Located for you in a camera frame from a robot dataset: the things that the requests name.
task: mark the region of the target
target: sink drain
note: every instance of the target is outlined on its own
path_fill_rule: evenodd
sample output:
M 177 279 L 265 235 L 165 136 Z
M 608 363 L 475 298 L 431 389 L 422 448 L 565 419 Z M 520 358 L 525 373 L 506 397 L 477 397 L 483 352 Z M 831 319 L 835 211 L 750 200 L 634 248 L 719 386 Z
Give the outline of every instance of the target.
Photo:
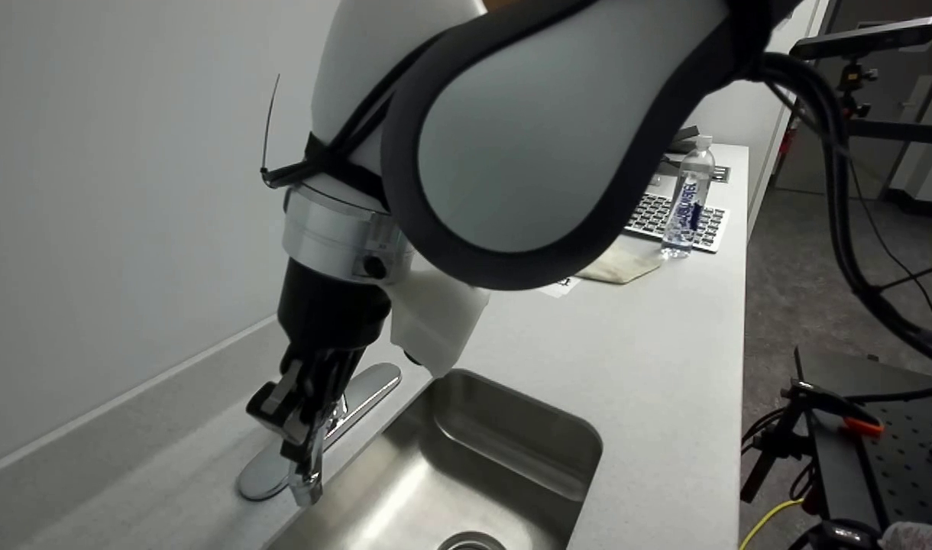
M 459 532 L 448 542 L 444 542 L 437 550 L 507 550 L 507 547 L 500 547 L 500 542 L 483 532 Z

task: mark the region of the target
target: black strap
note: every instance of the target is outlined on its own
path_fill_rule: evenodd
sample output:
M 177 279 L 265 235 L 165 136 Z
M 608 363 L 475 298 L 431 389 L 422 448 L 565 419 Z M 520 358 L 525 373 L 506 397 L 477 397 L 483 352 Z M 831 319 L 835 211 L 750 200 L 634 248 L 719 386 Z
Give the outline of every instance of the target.
M 390 105 L 390 92 L 398 80 L 439 39 L 444 34 L 431 37 L 428 43 L 416 46 L 403 55 L 374 89 L 369 94 L 352 110 L 334 144 L 320 144 L 308 134 L 305 159 L 297 166 L 286 166 L 277 170 L 259 168 L 265 185 L 299 185 L 314 173 L 331 173 L 385 204 L 382 178 L 356 166 L 349 156 L 382 126 L 385 110 Z

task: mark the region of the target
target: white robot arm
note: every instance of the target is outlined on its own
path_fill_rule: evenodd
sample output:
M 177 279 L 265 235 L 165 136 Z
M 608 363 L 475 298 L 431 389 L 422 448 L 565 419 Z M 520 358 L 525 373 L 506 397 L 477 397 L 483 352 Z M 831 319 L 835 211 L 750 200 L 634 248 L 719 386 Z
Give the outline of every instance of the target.
M 317 485 L 323 421 L 396 309 L 437 376 L 483 294 L 580 271 L 663 151 L 797 0 L 344 0 L 287 185 L 280 386 L 252 411 Z

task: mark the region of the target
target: white countertop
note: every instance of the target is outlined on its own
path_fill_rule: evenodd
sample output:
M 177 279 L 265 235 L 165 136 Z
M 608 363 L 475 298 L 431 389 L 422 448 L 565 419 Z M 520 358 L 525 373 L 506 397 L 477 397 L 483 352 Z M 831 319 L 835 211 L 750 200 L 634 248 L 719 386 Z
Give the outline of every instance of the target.
M 732 182 L 708 192 L 708 204 L 732 207 L 719 253 L 690 253 L 626 286 L 580 280 L 565 297 L 494 294 L 466 347 L 466 368 L 602 435 L 571 550 L 737 547 L 750 152 L 713 152 L 732 166 Z M 349 448 L 334 448 L 334 468 L 428 383 L 422 368 L 403 373 L 390 403 Z

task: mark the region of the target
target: stainless steel sink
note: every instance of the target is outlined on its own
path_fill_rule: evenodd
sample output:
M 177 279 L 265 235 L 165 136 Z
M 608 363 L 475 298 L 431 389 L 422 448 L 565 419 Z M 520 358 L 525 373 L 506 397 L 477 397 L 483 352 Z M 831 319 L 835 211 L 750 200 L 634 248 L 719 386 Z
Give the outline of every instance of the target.
M 270 547 L 564 550 L 599 456 L 588 421 L 455 368 Z

